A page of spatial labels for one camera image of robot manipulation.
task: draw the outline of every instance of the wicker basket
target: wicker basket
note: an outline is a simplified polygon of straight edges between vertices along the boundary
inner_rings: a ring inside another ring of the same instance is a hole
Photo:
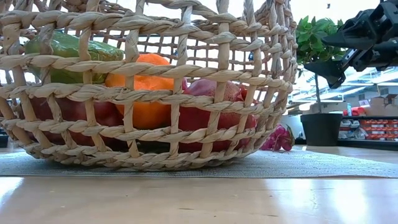
[[[177,170],[218,166],[254,153],[286,110],[287,96],[292,91],[291,83],[297,69],[294,33],[296,23],[292,20],[288,0],[267,0],[256,12],[253,9],[253,0],[243,2],[243,16],[235,18],[228,13],[228,5],[231,7],[229,0],[215,1],[218,13],[197,0],[137,0],[135,12],[103,0],[50,0],[49,3],[47,0],[1,1],[3,50],[0,68],[6,71],[7,78],[7,85],[0,87],[0,109],[4,116],[2,127],[28,154],[63,164]],[[9,11],[12,3],[14,10]],[[176,12],[181,10],[181,19],[145,16],[146,3],[161,4]],[[40,12],[32,12],[33,5]],[[191,15],[203,16],[204,20],[191,21]],[[80,37],[80,58],[51,55],[49,43],[55,29],[63,29],[64,32]],[[153,37],[151,34],[159,36],[157,43],[148,41]],[[40,54],[24,55],[19,38],[32,38],[34,35],[42,37]],[[139,37],[143,35],[148,36],[146,42],[139,41]],[[93,37],[102,37],[104,42],[115,40],[118,47],[125,42],[126,60],[91,61],[87,47],[88,41]],[[165,43],[165,40],[170,39],[171,43]],[[188,45],[192,39],[196,44]],[[144,52],[150,47],[157,47],[158,51],[155,53],[169,58],[176,65],[165,67],[134,63],[138,55],[143,54],[139,51],[140,45],[144,45]],[[165,54],[161,48],[171,48],[171,51]],[[214,49],[218,51],[218,58],[209,58],[208,52]],[[205,58],[197,56],[199,50],[205,50]],[[244,52],[244,57],[236,58],[237,52]],[[253,54],[253,60],[246,60],[249,53]],[[205,66],[198,66],[199,62],[205,62]],[[48,72],[50,67],[84,72],[84,85],[27,83],[24,75],[27,65],[42,68],[42,73]],[[107,88],[92,84],[92,72],[116,71],[127,76],[125,88]],[[174,90],[134,91],[132,71],[173,78]],[[195,78],[217,81],[215,97],[181,95],[183,75],[191,81]],[[246,84],[246,99],[253,99],[256,91],[260,91],[259,97],[263,93],[264,98],[257,105],[252,105],[251,100],[234,103],[223,101],[225,82],[228,80]],[[29,99],[34,96],[47,99],[53,120],[37,119]],[[84,101],[87,121],[63,120],[62,111],[55,99],[64,97],[73,101]],[[21,101],[25,119],[21,119],[17,112],[17,98]],[[123,101],[126,110],[124,126],[99,125],[95,118],[94,101],[119,104]],[[171,126],[155,130],[135,129],[131,119],[134,101],[159,101],[171,105]],[[196,131],[179,130],[180,106],[197,106],[211,111],[208,127]],[[217,130],[221,112],[239,113],[239,125]],[[248,114],[258,116],[255,128],[244,128]],[[37,142],[31,140],[28,132],[33,133]],[[44,132],[61,134],[65,145],[53,144]],[[91,137],[95,145],[77,145],[71,138],[71,132]],[[112,151],[104,145],[101,136],[126,141],[128,151]],[[247,138],[250,139],[249,144],[235,149],[234,146],[240,139]],[[230,140],[230,147],[221,152],[212,152],[213,142],[220,140]],[[169,148],[167,152],[142,152],[137,146],[139,141],[166,142]],[[194,153],[178,153],[179,142],[201,142],[203,147],[201,151]]]

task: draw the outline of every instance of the green leaves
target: green leaves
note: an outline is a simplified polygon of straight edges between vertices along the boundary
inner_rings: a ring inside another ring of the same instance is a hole
[[[328,18],[317,20],[315,17],[309,22],[306,16],[300,20],[296,30],[298,43],[297,62],[305,64],[313,60],[329,60],[330,58],[341,58],[344,55],[339,47],[325,46],[322,38],[335,34],[343,21],[339,20],[337,25]]]

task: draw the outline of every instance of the green mango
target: green mango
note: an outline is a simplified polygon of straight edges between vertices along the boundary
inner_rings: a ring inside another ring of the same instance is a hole
[[[79,38],[63,34],[61,32],[54,32],[51,40],[51,47],[53,48],[53,55],[60,57],[79,57]],[[40,53],[40,40],[36,36],[25,44],[25,54]],[[123,60],[124,52],[109,44],[98,41],[88,42],[88,53],[92,60],[99,60],[103,62]],[[40,68],[35,66],[28,66],[30,72],[36,77],[40,78]],[[105,82],[108,74],[93,73],[93,83],[101,84]],[[65,69],[50,68],[51,82],[53,83],[83,83],[83,72],[70,72]]]

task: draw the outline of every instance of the potted plant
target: potted plant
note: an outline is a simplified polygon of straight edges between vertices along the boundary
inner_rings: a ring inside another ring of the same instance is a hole
[[[340,59],[345,51],[339,47],[326,46],[322,37],[335,34],[343,21],[335,24],[331,19],[308,21],[308,16],[301,19],[296,30],[298,43],[297,61],[299,65],[316,62],[319,60]],[[318,75],[315,74],[315,87],[317,95],[317,108],[315,114],[301,115],[301,122],[307,145],[309,146],[335,146],[337,145],[341,114],[322,113]]]

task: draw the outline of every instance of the black plant pot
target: black plant pot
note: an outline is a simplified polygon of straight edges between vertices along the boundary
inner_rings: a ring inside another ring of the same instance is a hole
[[[342,114],[301,115],[308,146],[337,146]]]

